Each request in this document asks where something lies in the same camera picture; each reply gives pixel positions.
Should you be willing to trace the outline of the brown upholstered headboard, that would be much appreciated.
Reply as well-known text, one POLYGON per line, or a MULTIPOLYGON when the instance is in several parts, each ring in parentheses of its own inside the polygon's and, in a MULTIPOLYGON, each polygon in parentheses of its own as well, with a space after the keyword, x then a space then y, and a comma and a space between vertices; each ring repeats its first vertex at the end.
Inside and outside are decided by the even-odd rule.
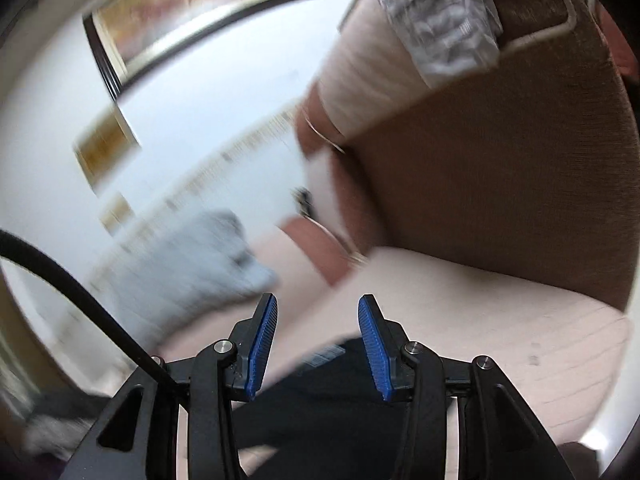
POLYGON ((639 250, 639 141, 582 0, 496 0, 498 65, 347 141, 338 210, 387 244, 623 309, 639 250))

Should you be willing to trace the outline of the black pants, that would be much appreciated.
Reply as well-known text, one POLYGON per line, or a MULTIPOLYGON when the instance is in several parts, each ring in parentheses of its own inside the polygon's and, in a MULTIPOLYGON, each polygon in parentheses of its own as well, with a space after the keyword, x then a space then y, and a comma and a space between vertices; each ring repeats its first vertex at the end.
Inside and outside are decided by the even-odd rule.
POLYGON ((360 338, 314 352, 233 413, 240 450, 274 451, 251 479, 388 479, 404 421, 376 390, 360 338))

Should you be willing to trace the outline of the white grey patterned cloth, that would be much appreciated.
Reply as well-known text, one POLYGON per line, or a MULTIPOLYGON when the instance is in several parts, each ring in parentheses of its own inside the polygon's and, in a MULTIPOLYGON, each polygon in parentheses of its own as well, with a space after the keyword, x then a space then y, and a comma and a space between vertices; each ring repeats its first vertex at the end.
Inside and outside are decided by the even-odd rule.
POLYGON ((494 0, 378 0, 427 87, 498 63, 503 32, 494 0))

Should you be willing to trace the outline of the pink quilted bedspread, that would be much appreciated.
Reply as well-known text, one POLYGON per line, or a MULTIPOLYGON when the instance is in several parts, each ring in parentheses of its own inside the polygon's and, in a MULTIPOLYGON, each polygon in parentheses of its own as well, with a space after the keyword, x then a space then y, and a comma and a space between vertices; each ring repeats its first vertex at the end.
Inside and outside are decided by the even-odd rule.
POLYGON ((386 318, 441 356, 491 356, 563 444, 578 441, 596 419, 632 333, 626 314, 577 292, 397 248, 354 263, 322 229, 314 229, 313 248, 274 229, 252 249, 279 279, 267 384, 356 335, 358 300, 371 294, 386 318))

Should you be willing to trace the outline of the grey quilted blanket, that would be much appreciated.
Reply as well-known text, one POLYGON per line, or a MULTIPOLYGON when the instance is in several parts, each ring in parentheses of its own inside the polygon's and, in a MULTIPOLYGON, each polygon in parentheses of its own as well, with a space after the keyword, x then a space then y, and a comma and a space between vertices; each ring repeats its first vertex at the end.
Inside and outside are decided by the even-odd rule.
POLYGON ((269 292, 277 273, 260 263, 239 217, 206 210, 113 263, 96 282, 96 298, 147 352, 208 312, 269 292))

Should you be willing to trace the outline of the pink pillow with brown band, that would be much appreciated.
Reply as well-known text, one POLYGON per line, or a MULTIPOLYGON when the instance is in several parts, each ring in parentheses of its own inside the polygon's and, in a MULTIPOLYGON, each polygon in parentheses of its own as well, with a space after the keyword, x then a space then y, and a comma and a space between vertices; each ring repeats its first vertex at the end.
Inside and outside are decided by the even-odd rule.
POLYGON ((424 98, 430 88, 378 0, 358 0, 299 104, 305 157, 350 139, 424 98))

